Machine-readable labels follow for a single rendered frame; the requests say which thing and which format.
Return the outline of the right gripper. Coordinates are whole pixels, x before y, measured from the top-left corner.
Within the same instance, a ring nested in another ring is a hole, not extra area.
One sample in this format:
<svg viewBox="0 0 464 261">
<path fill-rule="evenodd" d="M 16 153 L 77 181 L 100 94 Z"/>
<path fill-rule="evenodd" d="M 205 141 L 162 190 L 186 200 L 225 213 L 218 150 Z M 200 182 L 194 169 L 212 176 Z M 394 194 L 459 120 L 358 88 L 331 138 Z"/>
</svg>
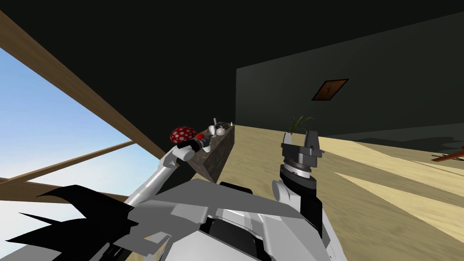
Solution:
<svg viewBox="0 0 464 261">
<path fill-rule="evenodd" d="M 284 163 L 297 169 L 310 171 L 317 167 L 317 158 L 322 158 L 319 136 L 316 131 L 308 130 L 305 134 L 304 147 L 292 145 L 291 133 L 285 132 L 281 144 Z"/>
</svg>

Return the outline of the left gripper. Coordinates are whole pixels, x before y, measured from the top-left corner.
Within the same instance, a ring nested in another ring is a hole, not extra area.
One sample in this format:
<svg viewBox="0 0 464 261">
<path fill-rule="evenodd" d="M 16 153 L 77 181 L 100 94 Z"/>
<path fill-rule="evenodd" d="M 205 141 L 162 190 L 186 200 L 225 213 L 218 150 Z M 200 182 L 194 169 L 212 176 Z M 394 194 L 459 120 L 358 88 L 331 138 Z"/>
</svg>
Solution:
<svg viewBox="0 0 464 261">
<path fill-rule="evenodd" d="M 211 151 L 211 138 L 210 136 L 205 136 L 199 140 L 191 139 L 179 143 L 176 146 L 179 149 L 190 146 L 193 151 L 199 151 L 200 149 L 204 149 L 204 151 Z"/>
</svg>

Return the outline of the red white-dotted mushroom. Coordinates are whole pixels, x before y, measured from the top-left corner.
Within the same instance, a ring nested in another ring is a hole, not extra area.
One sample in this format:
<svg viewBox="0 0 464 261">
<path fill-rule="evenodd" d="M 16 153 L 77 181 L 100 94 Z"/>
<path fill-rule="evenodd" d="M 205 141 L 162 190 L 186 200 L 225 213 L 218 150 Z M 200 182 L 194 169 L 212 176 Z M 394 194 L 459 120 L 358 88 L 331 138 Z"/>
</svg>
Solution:
<svg viewBox="0 0 464 261">
<path fill-rule="evenodd" d="M 177 144 L 186 140 L 190 140 L 197 135 L 197 131 L 194 128 L 188 126 L 182 126 L 174 129 L 170 134 L 171 142 Z"/>
</svg>

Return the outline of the green plant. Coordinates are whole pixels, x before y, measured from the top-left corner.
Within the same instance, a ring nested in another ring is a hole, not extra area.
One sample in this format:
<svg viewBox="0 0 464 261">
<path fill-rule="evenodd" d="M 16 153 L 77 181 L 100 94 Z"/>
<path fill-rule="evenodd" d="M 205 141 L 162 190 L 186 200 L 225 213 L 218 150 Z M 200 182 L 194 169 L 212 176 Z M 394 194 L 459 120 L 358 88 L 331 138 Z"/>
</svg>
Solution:
<svg viewBox="0 0 464 261">
<path fill-rule="evenodd" d="M 303 116 L 299 117 L 297 120 L 295 119 L 294 116 L 291 118 L 291 125 L 289 129 L 290 135 L 294 134 L 296 131 L 307 131 L 306 128 L 304 128 L 304 124 L 310 120 L 313 120 L 313 117 L 307 117 L 304 118 Z"/>
</svg>

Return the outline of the brown stone counter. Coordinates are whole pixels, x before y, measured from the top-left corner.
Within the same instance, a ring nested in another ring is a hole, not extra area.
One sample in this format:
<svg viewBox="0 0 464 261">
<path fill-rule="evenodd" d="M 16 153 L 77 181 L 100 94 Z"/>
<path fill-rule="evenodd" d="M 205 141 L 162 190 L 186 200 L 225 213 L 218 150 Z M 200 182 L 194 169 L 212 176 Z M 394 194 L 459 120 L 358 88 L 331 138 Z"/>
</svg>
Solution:
<svg viewBox="0 0 464 261">
<path fill-rule="evenodd" d="M 196 173 L 210 182 L 218 181 L 235 143 L 235 128 L 236 126 L 229 127 L 224 135 L 212 138 L 210 152 L 207 153 L 201 149 L 188 161 Z"/>
</svg>

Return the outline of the brown framed picture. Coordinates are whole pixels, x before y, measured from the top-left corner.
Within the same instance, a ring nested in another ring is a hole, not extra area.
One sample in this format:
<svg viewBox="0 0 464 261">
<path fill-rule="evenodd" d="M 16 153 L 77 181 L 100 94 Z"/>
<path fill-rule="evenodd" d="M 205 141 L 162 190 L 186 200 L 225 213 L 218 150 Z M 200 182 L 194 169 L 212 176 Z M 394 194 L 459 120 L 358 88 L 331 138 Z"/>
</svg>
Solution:
<svg viewBox="0 0 464 261">
<path fill-rule="evenodd" d="M 312 101 L 330 101 L 349 79 L 328 80 L 316 92 Z"/>
</svg>

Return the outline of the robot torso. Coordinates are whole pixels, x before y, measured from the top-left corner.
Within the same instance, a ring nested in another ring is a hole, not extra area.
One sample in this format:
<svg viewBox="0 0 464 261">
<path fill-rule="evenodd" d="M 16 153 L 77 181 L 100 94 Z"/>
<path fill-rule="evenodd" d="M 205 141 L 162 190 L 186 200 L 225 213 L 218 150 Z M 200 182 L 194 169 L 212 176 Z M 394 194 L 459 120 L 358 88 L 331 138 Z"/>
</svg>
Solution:
<svg viewBox="0 0 464 261">
<path fill-rule="evenodd" d="M 134 204 L 116 245 L 144 261 L 347 261 L 309 187 L 272 183 L 275 200 L 200 179 Z"/>
</svg>

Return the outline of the black spiky shape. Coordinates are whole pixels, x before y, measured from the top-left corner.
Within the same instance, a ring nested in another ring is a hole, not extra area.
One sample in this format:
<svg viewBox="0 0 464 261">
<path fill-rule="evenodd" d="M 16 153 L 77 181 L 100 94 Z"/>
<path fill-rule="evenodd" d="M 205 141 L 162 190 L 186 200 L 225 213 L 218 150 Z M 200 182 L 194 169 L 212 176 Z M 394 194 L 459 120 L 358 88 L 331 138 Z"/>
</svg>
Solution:
<svg viewBox="0 0 464 261">
<path fill-rule="evenodd" d="M 115 242 L 137 226 L 128 218 L 133 209 L 122 201 L 80 185 L 55 188 L 46 196 L 61 198 L 73 205 L 84 218 L 63 222 L 32 215 L 47 226 L 14 237 L 9 242 L 32 245 L 59 252 L 51 261 L 90 261 L 104 245 L 101 261 L 117 261 Z"/>
</svg>

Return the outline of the reddish brown wooden piece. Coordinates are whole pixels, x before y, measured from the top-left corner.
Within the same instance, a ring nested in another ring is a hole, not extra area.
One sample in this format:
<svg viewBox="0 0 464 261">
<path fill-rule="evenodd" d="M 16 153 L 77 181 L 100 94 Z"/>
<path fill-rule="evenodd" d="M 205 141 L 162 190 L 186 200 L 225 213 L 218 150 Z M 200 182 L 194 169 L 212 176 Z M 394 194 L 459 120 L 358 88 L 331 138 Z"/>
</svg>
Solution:
<svg viewBox="0 0 464 261">
<path fill-rule="evenodd" d="M 440 154 L 437 158 L 433 158 L 432 161 L 434 162 L 441 162 L 445 160 L 462 160 L 464 161 L 464 145 L 461 147 L 461 151 L 451 153 L 451 154 Z"/>
</svg>

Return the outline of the window with brown frame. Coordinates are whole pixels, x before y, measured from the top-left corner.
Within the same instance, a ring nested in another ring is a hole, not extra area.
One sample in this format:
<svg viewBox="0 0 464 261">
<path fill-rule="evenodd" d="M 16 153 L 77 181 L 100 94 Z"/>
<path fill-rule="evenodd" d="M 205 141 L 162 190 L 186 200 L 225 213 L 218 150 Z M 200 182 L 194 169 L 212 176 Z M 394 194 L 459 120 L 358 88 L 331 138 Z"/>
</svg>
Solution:
<svg viewBox="0 0 464 261">
<path fill-rule="evenodd" d="M 13 178 L 127 142 L 128 137 L 0 47 L 0 178 Z M 129 195 L 159 161 L 138 145 L 36 178 Z"/>
</svg>

